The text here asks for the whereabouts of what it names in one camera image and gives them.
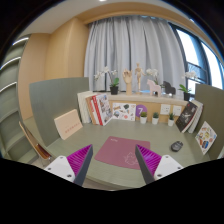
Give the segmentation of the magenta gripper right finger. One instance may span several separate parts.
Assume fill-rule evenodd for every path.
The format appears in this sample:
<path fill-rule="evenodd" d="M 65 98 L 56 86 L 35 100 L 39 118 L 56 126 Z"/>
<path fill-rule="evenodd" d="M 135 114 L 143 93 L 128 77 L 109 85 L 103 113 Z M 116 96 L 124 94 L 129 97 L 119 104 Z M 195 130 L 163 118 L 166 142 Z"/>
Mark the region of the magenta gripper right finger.
<path fill-rule="evenodd" d="M 141 145 L 136 145 L 135 155 L 146 184 L 152 183 L 183 169 L 183 166 L 171 156 L 160 156 Z"/>

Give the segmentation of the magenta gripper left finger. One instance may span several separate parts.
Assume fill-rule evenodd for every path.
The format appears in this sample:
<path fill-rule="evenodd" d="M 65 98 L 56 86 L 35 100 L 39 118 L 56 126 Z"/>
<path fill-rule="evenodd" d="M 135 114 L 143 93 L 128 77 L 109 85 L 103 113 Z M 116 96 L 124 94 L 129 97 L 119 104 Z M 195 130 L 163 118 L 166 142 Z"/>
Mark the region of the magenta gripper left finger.
<path fill-rule="evenodd" d="M 45 171 L 82 186 L 93 156 L 93 146 L 85 146 L 71 155 L 58 156 Z"/>

